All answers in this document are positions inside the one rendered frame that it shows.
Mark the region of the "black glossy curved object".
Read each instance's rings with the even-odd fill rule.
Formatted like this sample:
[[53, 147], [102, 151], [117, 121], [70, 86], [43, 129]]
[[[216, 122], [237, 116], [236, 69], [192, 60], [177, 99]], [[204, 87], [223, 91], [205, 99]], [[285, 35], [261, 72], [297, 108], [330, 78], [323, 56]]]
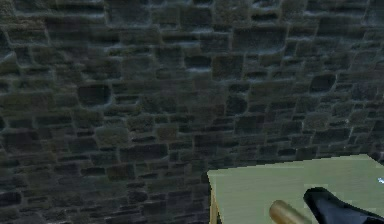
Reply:
[[323, 187], [307, 189], [303, 200], [318, 224], [384, 224], [384, 217], [348, 204]]

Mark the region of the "brass cylinder vase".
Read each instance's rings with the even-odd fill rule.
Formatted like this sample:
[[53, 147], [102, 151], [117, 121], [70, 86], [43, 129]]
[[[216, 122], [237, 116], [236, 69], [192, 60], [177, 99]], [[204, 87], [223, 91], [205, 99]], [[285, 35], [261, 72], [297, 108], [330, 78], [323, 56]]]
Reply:
[[269, 216], [275, 224], [312, 224], [309, 218], [282, 200], [272, 203]]

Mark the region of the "pale green table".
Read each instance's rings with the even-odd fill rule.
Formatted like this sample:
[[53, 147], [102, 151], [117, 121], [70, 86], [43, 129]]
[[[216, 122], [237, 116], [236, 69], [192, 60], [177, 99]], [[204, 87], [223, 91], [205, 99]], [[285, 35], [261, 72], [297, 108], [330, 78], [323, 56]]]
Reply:
[[209, 224], [275, 224], [269, 208], [276, 200], [317, 224], [303, 200], [314, 187], [384, 217], [384, 165], [366, 154], [210, 170], [207, 175]]

